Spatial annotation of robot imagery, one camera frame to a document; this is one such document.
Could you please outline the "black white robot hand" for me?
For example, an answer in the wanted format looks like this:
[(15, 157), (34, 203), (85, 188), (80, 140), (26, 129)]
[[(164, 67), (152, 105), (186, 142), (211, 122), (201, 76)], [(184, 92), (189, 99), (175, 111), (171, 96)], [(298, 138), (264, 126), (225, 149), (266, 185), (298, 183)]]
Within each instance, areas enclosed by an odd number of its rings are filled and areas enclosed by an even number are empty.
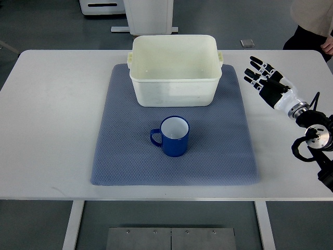
[(270, 107), (284, 112), (290, 119), (297, 119), (310, 109), (309, 104), (298, 96), (294, 84), (270, 64), (251, 56), (250, 65), (256, 72), (247, 68), (244, 79)]

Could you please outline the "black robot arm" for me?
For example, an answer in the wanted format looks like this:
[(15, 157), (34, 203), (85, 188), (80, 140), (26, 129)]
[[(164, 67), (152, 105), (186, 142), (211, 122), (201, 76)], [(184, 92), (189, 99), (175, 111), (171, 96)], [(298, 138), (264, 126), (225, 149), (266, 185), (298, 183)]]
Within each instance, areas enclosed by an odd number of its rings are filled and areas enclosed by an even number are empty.
[[(305, 134), (294, 141), (291, 146), (293, 155), (303, 162), (317, 162), (320, 171), (317, 176), (327, 188), (332, 190), (332, 160), (325, 152), (332, 151), (332, 116), (327, 117), (317, 111), (320, 92), (317, 92), (310, 104), (299, 103), (291, 109), (291, 118), (296, 124), (305, 128)], [(299, 146), (305, 142), (312, 157), (306, 158), (299, 152)]]

